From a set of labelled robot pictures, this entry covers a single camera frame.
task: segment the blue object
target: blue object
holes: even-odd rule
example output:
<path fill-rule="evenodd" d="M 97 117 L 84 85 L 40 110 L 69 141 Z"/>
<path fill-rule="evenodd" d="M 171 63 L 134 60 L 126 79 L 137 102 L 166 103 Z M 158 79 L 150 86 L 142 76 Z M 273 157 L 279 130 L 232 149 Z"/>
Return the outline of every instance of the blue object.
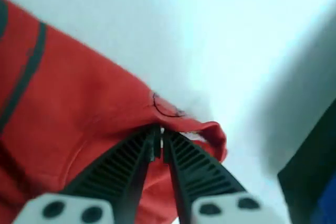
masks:
<path fill-rule="evenodd" d="M 318 200 L 310 220 L 312 224 L 336 224 L 336 173 Z"/>

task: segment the dark green stripe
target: dark green stripe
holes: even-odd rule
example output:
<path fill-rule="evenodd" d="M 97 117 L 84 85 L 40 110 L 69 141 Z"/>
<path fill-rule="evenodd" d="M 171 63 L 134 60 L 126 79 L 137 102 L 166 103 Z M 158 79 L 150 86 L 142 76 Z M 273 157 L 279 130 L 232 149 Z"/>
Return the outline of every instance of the dark green stripe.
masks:
<path fill-rule="evenodd" d="M 46 31 L 47 31 L 46 24 L 40 23 L 39 33 L 33 53 L 30 55 L 26 67 L 21 77 L 19 78 L 18 83 L 16 84 L 9 98 L 6 100 L 3 108 L 0 110 L 0 112 L 2 112 L 0 115 L 0 133 L 3 131 L 10 116 L 13 114 L 15 107 L 19 103 L 20 97 L 25 92 L 29 84 L 29 81 L 31 80 L 32 76 L 38 69 L 39 63 L 44 53 L 46 42 Z"/>
<path fill-rule="evenodd" d="M 0 38 L 5 33 L 8 22 L 8 7 L 5 0 L 0 0 Z"/>

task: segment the red fabric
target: red fabric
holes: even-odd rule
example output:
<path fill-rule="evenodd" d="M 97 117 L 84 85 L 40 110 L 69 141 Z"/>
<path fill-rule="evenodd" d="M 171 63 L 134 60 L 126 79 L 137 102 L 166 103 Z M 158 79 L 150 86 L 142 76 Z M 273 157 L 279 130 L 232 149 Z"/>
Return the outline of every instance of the red fabric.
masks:
<path fill-rule="evenodd" d="M 33 54 L 41 26 L 25 11 L 5 3 L 0 115 Z M 189 118 L 109 59 L 47 26 L 38 68 L 1 135 L 0 223 L 10 223 L 28 199 L 64 188 L 95 158 L 150 123 L 197 131 L 210 141 L 199 145 L 219 161 L 226 156 L 225 135 L 216 122 Z M 155 161 L 136 223 L 171 223 L 176 217 L 169 169 Z"/>

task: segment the white table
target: white table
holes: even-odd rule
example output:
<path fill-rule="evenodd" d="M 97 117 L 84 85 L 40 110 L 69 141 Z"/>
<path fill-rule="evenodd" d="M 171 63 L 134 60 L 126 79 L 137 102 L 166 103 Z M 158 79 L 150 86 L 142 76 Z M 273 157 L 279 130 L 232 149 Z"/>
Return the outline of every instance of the white table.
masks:
<path fill-rule="evenodd" d="M 12 1 L 218 121 L 224 165 L 288 222 L 276 174 L 336 98 L 334 0 Z"/>

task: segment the white surface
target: white surface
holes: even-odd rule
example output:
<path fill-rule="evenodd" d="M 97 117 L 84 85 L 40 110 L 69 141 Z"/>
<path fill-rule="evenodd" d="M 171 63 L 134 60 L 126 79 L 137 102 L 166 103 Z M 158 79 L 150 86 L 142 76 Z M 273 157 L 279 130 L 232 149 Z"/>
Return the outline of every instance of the white surface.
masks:
<path fill-rule="evenodd" d="M 57 201 L 65 204 L 64 209 L 53 218 L 45 218 L 45 207 Z M 91 207 L 99 207 L 102 210 L 101 218 L 95 221 L 95 224 L 114 224 L 113 209 L 108 201 L 61 194 L 43 194 L 28 201 L 13 224 L 85 224 L 81 219 L 82 214 Z"/>
<path fill-rule="evenodd" d="M 287 219 L 276 174 L 336 97 L 334 0 L 12 0 L 200 120 Z"/>
<path fill-rule="evenodd" d="M 242 199 L 256 201 L 259 208 L 239 207 L 239 201 Z M 201 207 L 207 204 L 214 204 L 220 212 L 212 215 L 200 212 Z M 192 224 L 284 224 L 272 208 L 247 192 L 198 198 L 193 202 L 191 215 Z"/>

